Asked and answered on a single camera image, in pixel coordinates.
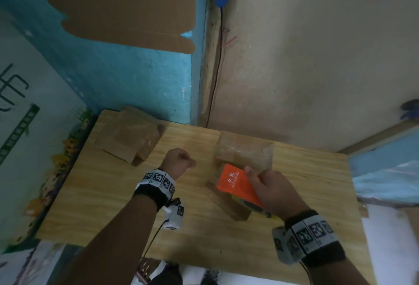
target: black cable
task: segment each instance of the black cable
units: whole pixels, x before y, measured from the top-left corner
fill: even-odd
[[[307,276],[308,276],[308,280],[310,281],[310,285],[312,285],[313,284],[313,282],[311,281],[311,276],[310,276],[310,273],[308,272],[308,270],[307,270],[307,267],[303,264],[303,262],[301,262],[300,261],[300,264],[301,264],[301,266],[302,266],[302,268],[306,271],[306,273],[307,273]]]
[[[214,88],[212,89],[212,93],[210,97],[211,100],[209,102],[208,119],[207,119],[207,125],[205,126],[205,128],[208,128],[208,123],[211,116],[212,101],[214,100],[215,88],[217,87],[218,70],[220,69],[221,54],[223,51],[222,45],[223,45],[223,7],[220,8],[220,57],[218,58],[217,70],[215,71]]]
[[[156,238],[156,236],[157,236],[157,233],[160,231],[160,229],[163,227],[163,224],[165,224],[166,222],[169,222],[169,220],[164,220],[164,221],[163,221],[163,223],[161,224],[161,226],[158,228],[158,230],[157,230],[156,234],[155,234],[155,235],[154,235],[154,237],[151,239],[151,242],[150,242],[150,244],[148,245],[147,250],[145,250],[145,253],[144,253],[143,257],[145,257],[145,255],[147,254],[148,249],[150,248],[151,244],[153,243],[154,239],[155,239],[155,238]]]

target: tape roll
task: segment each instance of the tape roll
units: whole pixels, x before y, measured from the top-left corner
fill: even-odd
[[[243,198],[239,198],[239,197],[237,197],[233,194],[231,195],[231,197],[233,198],[233,200],[237,201],[242,206],[244,206],[245,208],[249,209],[252,212],[258,213],[258,214],[263,215],[264,217],[267,217],[267,218],[278,219],[277,216],[271,215],[269,212],[266,212],[265,210],[263,210],[261,207],[259,207],[258,205],[254,204],[254,203],[251,203],[247,200],[244,200]]]

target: orange card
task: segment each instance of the orange card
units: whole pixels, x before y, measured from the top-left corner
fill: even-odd
[[[247,179],[246,172],[226,164],[217,184],[217,189],[243,198],[263,208],[252,184]]]

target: wooden table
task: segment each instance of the wooden table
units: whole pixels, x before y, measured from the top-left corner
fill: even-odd
[[[160,165],[175,147],[197,160],[196,169],[176,181],[175,197],[185,203],[179,231],[161,230],[148,256],[181,264],[272,280],[309,284],[300,265],[281,264],[275,253],[271,229],[280,220],[252,214],[234,222],[213,204],[204,188],[212,176],[212,156],[219,131],[166,122],[167,130],[146,162],[134,168],[97,149],[94,142],[116,112],[104,110],[80,156],[45,218],[37,237],[85,246],[123,208],[145,172]],[[281,171],[304,200],[335,230],[347,256],[374,284],[374,273],[358,210],[346,155],[275,143],[273,168]],[[161,210],[153,236],[164,218]]]

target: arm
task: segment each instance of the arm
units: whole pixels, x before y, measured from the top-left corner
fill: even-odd
[[[160,169],[174,180],[195,161],[180,148],[168,151]],[[134,196],[86,248],[66,267],[59,285],[130,284],[137,271],[157,214],[156,202]]]
[[[310,210],[279,171],[269,169],[259,175],[250,167],[245,167],[245,171],[265,210],[278,216],[285,223],[290,218]],[[307,270],[314,285],[368,285],[348,258],[319,267],[307,266]]]

